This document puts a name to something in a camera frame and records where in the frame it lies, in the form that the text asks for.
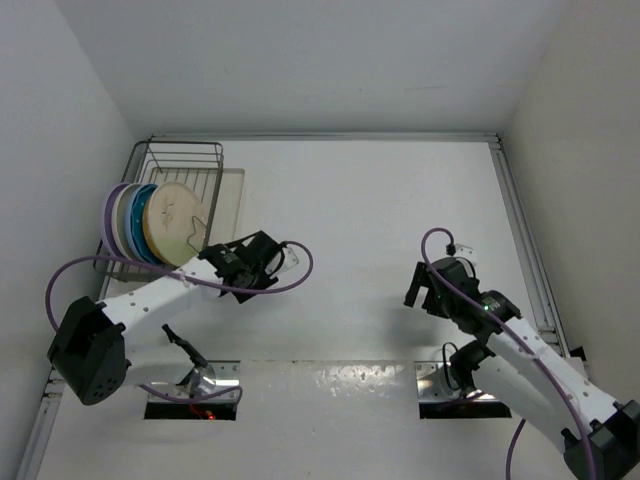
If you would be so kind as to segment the cream plate with plant motif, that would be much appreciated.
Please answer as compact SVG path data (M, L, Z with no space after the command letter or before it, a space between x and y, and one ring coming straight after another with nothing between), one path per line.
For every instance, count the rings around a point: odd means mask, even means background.
M149 202L149 227L167 265L180 267L203 248L205 209L199 197L180 182L157 187Z

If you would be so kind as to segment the yellow dotted plate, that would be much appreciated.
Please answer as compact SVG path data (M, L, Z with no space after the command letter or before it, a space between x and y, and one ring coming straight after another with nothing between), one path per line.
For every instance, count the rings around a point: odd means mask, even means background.
M153 254L153 256L155 257L155 259L157 260L157 263L159 265L165 265L166 264L165 259L158 252L157 247L156 247L153 239L151 238L151 232L150 232L150 227L149 227L149 202L145 203L145 207L144 207L144 210L143 210L142 228L143 228L143 234L144 234L144 238L145 238L146 244L147 244L149 250L151 251L151 253Z

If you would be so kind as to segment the teal dotted plate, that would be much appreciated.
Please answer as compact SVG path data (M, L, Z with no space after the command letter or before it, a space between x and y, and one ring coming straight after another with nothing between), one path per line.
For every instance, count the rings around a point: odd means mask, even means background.
M142 216L143 216L145 203L151 198L152 194L156 189L157 189L157 185L153 183L142 185L142 187L138 190L138 193L136 194L134 198L134 203L133 203L135 242L140 252L142 253L142 255L148 260L147 263L153 264L153 265L159 265L159 264L157 263L157 260L155 259L155 257L153 256L153 254L151 253L151 251L149 250L146 244L144 234L143 234L143 228L142 228Z

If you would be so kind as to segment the purple plate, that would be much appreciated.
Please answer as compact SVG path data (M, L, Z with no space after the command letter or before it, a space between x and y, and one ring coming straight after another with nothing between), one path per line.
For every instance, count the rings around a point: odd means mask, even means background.
M105 196L101 213L101 238L108 252L115 257L127 258L127 255L118 247L112 230L112 211L116 198L120 192L128 185L127 182L115 185Z

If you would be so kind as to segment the light blue plate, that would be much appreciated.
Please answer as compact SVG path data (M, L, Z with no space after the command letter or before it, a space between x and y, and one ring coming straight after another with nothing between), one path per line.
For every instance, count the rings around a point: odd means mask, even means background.
M140 252L134 237L134 215L133 215L133 203L138 190L142 187L140 183L130 184L124 192L123 202L125 206L124 216L124 230L126 235L126 241L129 250L131 251L131 258L147 263L148 260Z

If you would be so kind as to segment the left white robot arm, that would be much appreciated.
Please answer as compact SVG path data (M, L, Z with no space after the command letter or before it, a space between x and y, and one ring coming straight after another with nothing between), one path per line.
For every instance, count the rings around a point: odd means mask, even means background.
M172 271L154 267L157 279L134 290L100 301L87 296L73 301L53 325L47 358L86 406L129 385L167 401L173 396L153 386L173 385L183 392L180 403L229 394L237 388L219 383L211 362L173 322L219 306L225 296L243 304L280 292L280 274L298 263L290 243L263 231L208 246Z

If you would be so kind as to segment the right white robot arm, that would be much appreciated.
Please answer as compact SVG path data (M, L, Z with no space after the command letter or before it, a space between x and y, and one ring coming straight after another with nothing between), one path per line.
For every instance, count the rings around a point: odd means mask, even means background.
M577 479L622 479L639 463L639 404L621 403L576 371L501 292L479 289L472 264L417 263L404 303L419 291L430 315L472 341L455 350L437 386L497 398L550 440Z

